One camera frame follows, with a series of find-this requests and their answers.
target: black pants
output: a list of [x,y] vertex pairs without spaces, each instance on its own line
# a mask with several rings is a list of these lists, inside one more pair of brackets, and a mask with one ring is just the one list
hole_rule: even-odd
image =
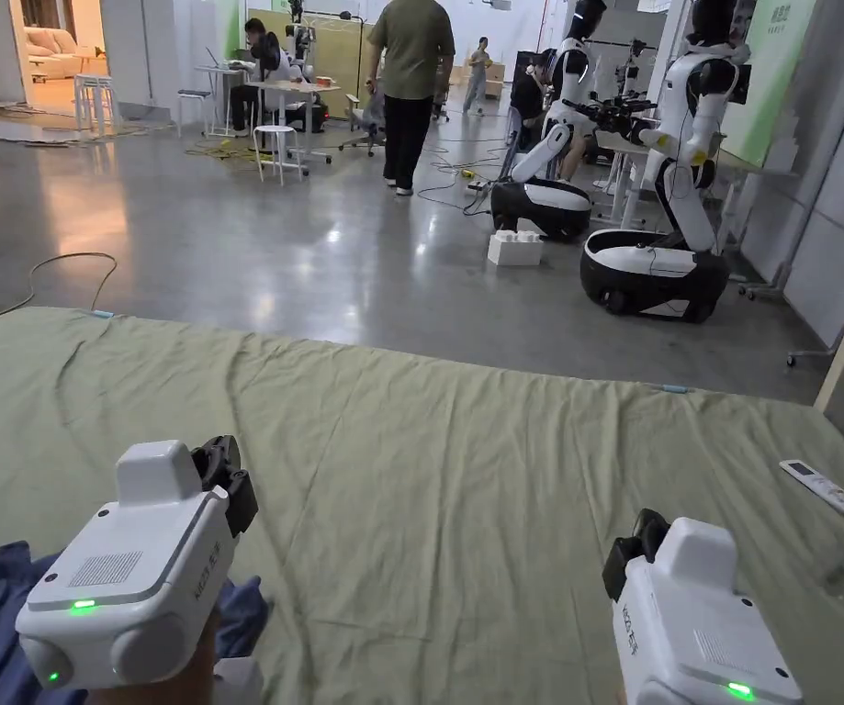
[[382,174],[385,179],[394,179],[399,189],[412,188],[433,102],[433,96],[410,101],[386,95],[386,167]]
[[229,91],[229,102],[231,103],[232,128],[244,129],[246,107],[249,108],[250,115],[258,114],[258,88],[251,85],[235,85]]

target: laptop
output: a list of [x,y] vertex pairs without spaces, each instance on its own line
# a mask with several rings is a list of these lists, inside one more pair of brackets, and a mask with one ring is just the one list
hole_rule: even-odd
[[229,68],[227,65],[220,62],[218,60],[218,58],[216,58],[216,56],[213,54],[213,52],[209,49],[209,46],[207,46],[207,53],[209,54],[209,57],[211,58],[211,60],[213,60],[213,66],[215,66],[217,69],[228,69]]

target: green poster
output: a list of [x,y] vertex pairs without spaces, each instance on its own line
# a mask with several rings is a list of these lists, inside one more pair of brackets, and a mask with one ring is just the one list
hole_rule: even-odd
[[239,17],[238,0],[217,0],[216,14],[219,18],[217,25],[224,30],[222,41],[223,56],[234,56],[237,49],[244,48],[244,36],[240,32],[244,21]]
[[751,83],[744,106],[730,104],[723,120],[723,147],[762,166],[794,76],[816,0],[759,0],[748,29]]

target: green led light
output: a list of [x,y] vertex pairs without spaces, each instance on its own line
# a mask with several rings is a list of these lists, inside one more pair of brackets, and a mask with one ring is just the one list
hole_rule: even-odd
[[754,696],[751,695],[751,689],[748,688],[747,685],[742,685],[741,683],[729,683],[728,692],[736,698],[746,700],[747,702],[754,700]]

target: blue cloth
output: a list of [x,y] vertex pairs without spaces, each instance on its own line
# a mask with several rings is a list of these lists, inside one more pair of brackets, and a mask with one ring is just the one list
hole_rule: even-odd
[[[0,703],[81,705],[85,691],[43,691],[20,649],[15,630],[27,594],[45,576],[58,555],[33,561],[26,542],[0,547]],[[216,632],[219,658],[249,656],[268,622],[270,606],[259,592],[261,578],[236,587],[226,581],[219,593],[222,622]]]

